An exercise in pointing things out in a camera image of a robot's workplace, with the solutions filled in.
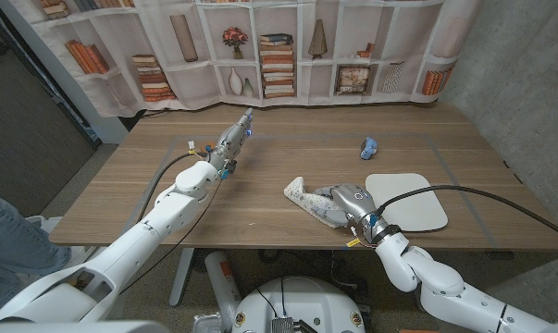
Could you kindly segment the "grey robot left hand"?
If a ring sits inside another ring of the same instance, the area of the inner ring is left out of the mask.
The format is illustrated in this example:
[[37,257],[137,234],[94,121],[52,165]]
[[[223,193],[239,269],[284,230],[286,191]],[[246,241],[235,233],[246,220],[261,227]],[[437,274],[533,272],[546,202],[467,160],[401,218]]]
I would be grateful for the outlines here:
[[208,155],[207,162],[218,173],[222,173],[227,164],[235,160],[245,140],[252,135],[253,109],[248,108],[237,123],[225,129],[220,135],[216,146]]

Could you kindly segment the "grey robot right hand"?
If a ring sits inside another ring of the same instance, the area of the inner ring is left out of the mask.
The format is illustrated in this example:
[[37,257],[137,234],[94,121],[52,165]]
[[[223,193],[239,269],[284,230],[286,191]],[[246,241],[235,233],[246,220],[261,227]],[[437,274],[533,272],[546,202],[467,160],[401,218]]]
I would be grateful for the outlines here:
[[372,196],[360,186],[342,183],[317,189],[314,194],[328,198],[338,206],[338,209],[315,207],[319,216],[338,227],[355,226],[370,244],[379,245],[387,236],[402,232],[399,226],[390,225],[378,216]]

